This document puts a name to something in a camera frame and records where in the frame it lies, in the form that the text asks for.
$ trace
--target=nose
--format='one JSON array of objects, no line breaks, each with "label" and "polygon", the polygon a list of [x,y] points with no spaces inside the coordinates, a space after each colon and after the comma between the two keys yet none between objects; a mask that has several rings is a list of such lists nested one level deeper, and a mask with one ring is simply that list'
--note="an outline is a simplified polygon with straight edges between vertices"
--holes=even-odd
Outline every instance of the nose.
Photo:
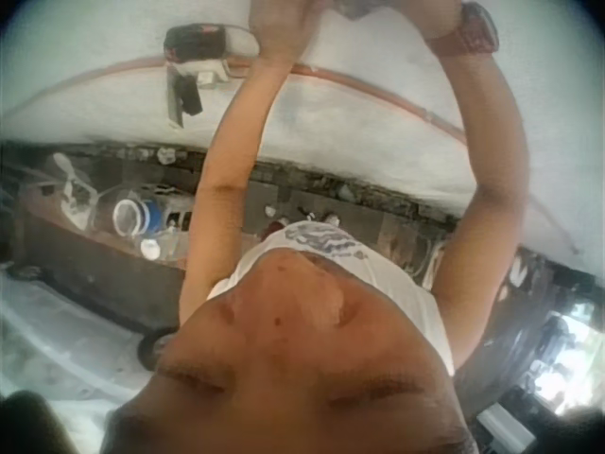
[{"label": "nose", "polygon": [[302,253],[272,251],[240,284],[242,298],[233,312],[251,335],[320,334],[339,326],[344,294],[337,278]]}]

